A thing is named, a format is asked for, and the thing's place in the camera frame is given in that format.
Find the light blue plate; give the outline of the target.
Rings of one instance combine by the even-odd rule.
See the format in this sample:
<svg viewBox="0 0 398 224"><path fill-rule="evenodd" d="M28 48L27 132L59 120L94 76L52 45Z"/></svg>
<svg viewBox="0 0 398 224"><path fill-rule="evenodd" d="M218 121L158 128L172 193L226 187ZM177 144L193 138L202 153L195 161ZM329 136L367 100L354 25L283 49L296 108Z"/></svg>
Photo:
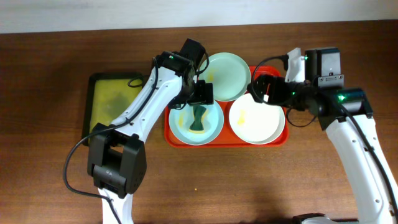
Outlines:
<svg viewBox="0 0 398 224"><path fill-rule="evenodd" d="M200 105L207 109L203 120L204 132L193 133L189 131L193 123L194 106L187 105L182 110L175 110L169 114L169 125L172 133L185 144L200 146L214 140L224 125L224 115L220 105L214 101L212 105Z"/></svg>

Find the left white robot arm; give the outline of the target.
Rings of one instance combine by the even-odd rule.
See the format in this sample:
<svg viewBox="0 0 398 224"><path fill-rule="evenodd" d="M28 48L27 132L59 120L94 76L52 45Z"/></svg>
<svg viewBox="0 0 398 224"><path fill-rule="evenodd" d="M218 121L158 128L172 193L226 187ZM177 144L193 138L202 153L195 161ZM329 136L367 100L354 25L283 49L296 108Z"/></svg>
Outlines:
<svg viewBox="0 0 398 224"><path fill-rule="evenodd" d="M197 77L208 54L187 39L178 52L162 52L134 101L110 125L98 123L89 140L87 172L102 198L103 223L132 223L132 199L147 170L145 141L165 108L210 105L213 87Z"/></svg>

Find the mint green plate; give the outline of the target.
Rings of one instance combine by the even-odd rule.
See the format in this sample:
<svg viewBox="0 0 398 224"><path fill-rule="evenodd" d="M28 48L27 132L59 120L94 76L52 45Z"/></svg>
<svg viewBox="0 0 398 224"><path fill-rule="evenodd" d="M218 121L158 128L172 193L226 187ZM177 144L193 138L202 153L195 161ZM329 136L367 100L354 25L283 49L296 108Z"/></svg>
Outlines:
<svg viewBox="0 0 398 224"><path fill-rule="evenodd" d="M245 94L251 81L251 72L241 57L221 52L211 55L209 62L208 68L199 75L199 79L212 83L215 100L233 101Z"/></svg>

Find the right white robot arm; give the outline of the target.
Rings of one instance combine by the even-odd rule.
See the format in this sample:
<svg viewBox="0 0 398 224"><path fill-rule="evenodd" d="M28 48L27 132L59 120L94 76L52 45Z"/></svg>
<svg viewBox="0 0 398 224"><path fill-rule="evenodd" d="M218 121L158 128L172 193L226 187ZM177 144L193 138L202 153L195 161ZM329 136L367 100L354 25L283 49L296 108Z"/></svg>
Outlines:
<svg viewBox="0 0 398 224"><path fill-rule="evenodd" d="M257 103L308 111L319 120L345 169L358 223L397 223L397 183L384 157L373 109L360 88L345 88L340 50L299 48L276 57L285 77L252 71L248 92Z"/></svg>

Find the green yellow sponge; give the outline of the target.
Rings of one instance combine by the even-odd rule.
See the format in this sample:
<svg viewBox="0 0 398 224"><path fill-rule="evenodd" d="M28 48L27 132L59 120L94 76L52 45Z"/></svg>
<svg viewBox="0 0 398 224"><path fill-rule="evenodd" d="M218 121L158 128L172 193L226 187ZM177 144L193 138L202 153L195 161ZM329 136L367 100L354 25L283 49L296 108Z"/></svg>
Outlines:
<svg viewBox="0 0 398 224"><path fill-rule="evenodd" d="M193 111L193 123L189 127L189 131L193 133L204 132L203 120L206 115L207 109L204 106L195 105L192 108Z"/></svg>

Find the white cream plate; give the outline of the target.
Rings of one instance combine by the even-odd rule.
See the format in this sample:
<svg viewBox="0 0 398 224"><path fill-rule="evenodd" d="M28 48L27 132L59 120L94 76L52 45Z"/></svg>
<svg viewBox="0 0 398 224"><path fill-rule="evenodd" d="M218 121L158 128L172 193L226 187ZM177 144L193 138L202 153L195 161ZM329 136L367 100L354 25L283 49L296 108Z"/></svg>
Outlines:
<svg viewBox="0 0 398 224"><path fill-rule="evenodd" d="M256 103L247 93L233 102L229 109L229 125L238 138L249 144L268 144L285 128L284 111L280 106Z"/></svg>

